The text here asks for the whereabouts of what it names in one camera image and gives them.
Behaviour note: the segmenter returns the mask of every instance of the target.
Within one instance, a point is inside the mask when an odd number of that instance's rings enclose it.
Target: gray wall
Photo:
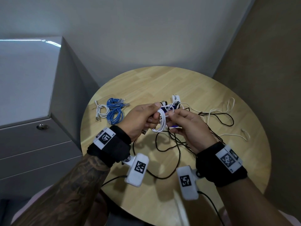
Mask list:
[[[120,73],[152,65],[213,76],[250,3],[1,0],[0,37],[63,35],[100,86]]]
[[[301,221],[301,0],[256,0],[214,79],[255,112],[269,139],[266,197]]]

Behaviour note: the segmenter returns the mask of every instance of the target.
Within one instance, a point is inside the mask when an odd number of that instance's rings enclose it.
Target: wooden tabletop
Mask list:
[[[265,131],[249,106],[230,89],[200,73],[175,67],[145,67],[125,72],[104,84],[91,98],[81,124],[81,146],[85,155],[94,137],[104,128],[109,127],[106,119],[95,119],[96,106],[106,104],[113,98],[125,98],[129,107],[127,114],[134,106],[146,103],[172,102],[171,95],[179,95],[182,102],[188,103],[199,111],[212,108],[226,110],[228,99],[235,98],[235,106],[230,112],[235,124],[227,127],[210,117],[209,126],[217,134],[232,133],[243,135],[245,129],[251,136],[245,141],[236,136],[222,136],[225,143],[243,160],[243,166],[255,185],[264,192],[271,172],[271,153]],[[223,122],[230,120],[221,116]],[[155,147],[156,133],[149,130],[141,135],[135,144],[135,152],[141,152],[150,159],[148,169],[155,175],[165,177],[175,168],[179,151],[177,148],[159,152]],[[166,149],[175,143],[165,133],[158,136],[158,147]],[[185,148],[181,149],[180,167],[190,165],[195,168],[195,158]],[[106,181],[119,175],[126,175],[128,167],[115,163]],[[197,181],[199,190],[206,193],[217,209],[223,203],[213,183],[206,179]],[[154,179],[145,174],[141,187],[128,185],[123,178],[105,185],[103,191],[121,208],[133,216],[153,225],[216,225],[219,223],[209,201],[200,195],[196,201],[184,201],[181,195],[177,174],[166,180]]]

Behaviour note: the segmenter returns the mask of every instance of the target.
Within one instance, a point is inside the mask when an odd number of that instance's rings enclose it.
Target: blue cable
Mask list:
[[[123,120],[123,112],[121,109],[129,105],[124,104],[123,102],[123,99],[118,98],[110,98],[107,101],[107,107],[110,109],[110,112],[107,115],[107,120],[110,125],[118,124]]]

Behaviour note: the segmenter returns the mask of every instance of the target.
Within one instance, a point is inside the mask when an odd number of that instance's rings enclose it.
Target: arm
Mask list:
[[[249,178],[217,187],[217,191],[233,226],[291,226]]]
[[[159,122],[160,102],[133,108],[118,126],[133,142],[142,129],[155,128]],[[83,159],[56,184],[50,187],[12,224],[84,225],[93,201],[110,168],[96,156]]]
[[[207,125],[197,114],[183,109],[169,111],[167,126],[175,124],[182,128],[173,128],[171,133],[184,136],[187,144],[199,154],[217,143]],[[249,179],[237,180],[217,191],[224,203],[233,226],[292,226],[291,223],[261,194]]]

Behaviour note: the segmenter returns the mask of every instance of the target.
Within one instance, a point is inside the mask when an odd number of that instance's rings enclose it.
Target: person's right hand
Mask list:
[[[191,150],[197,154],[217,142],[205,122],[198,114],[176,109],[166,113],[167,126],[178,125],[182,128],[172,128],[171,133],[182,135]]]

